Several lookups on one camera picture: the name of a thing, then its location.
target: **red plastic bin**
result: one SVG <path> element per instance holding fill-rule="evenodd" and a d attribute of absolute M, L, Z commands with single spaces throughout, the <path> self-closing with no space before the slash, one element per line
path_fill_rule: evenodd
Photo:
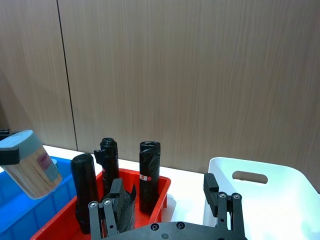
<path fill-rule="evenodd" d="M 140 228 L 152 223 L 162 221 L 163 209 L 167 207 L 167 192 L 171 180 L 160 176 L 158 182 L 158 201 L 151 215 L 142 213 L 139 206 L 139 172 L 127 169 L 119 169 L 120 178 L 123 180 L 124 189 L 131 192 L 133 185 L 136 186 L 137 198 L 135 201 L 135 228 Z M 97 177 L 99 198 L 103 197 L 102 173 Z M 37 231 L 31 240 L 90 240 L 90 234 L 83 234 L 76 219 L 75 196 L 67 205 L 64 206 L 49 222 Z"/>

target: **wooden wall panel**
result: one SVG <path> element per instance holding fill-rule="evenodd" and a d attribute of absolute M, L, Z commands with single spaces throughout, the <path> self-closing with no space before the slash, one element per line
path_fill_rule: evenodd
<path fill-rule="evenodd" d="M 0 0 L 0 128 L 76 149 L 56 0 Z"/>
<path fill-rule="evenodd" d="M 320 1 L 59 0 L 78 148 L 294 167 L 320 190 Z"/>

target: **basket handle hole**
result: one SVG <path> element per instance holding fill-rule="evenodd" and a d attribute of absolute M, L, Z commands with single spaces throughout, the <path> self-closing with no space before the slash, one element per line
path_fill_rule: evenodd
<path fill-rule="evenodd" d="M 236 180 L 254 182 L 259 184 L 266 184 L 268 182 L 268 178 L 266 175 L 247 171 L 235 171 L 232 174 L 232 178 Z"/>

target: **black trash bag roll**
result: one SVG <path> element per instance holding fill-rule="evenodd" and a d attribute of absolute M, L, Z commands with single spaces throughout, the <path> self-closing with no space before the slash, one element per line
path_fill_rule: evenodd
<path fill-rule="evenodd" d="M 140 210 L 151 214 L 158 200 L 158 179 L 160 171 L 160 143 L 144 141 L 140 143 Z"/>
<path fill-rule="evenodd" d="M 103 195 L 106 195 L 110 192 L 113 180 L 119 178 L 117 142 L 106 137 L 100 143 L 100 150 L 93 153 L 96 163 L 102 166 Z"/>
<path fill-rule="evenodd" d="M 71 161 L 71 172 L 76 191 L 75 216 L 81 231 L 84 234 L 89 234 L 88 204 L 99 200 L 94 158 L 89 153 L 76 156 Z"/>
<path fill-rule="evenodd" d="M 108 193 L 102 199 L 111 199 L 113 192 Z M 115 214 L 116 227 L 119 233 L 135 229 L 135 205 L 136 205 L 136 186 L 133 185 L 131 193 L 122 189 L 119 191 L 118 211 Z"/>

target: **white table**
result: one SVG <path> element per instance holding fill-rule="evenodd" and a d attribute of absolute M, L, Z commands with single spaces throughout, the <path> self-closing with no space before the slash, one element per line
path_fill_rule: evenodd
<path fill-rule="evenodd" d="M 44 146 L 44 148 L 50 156 L 70 160 L 83 153 L 53 146 Z M 94 168 L 96 175 L 102 171 L 102 167 L 96 163 L 95 159 Z M 119 159 L 119 168 L 139 171 L 139 163 Z M 204 175 L 162 166 L 160 167 L 160 175 L 171 179 L 167 208 L 163 211 L 162 221 L 183 221 L 202 225 L 205 209 Z"/>

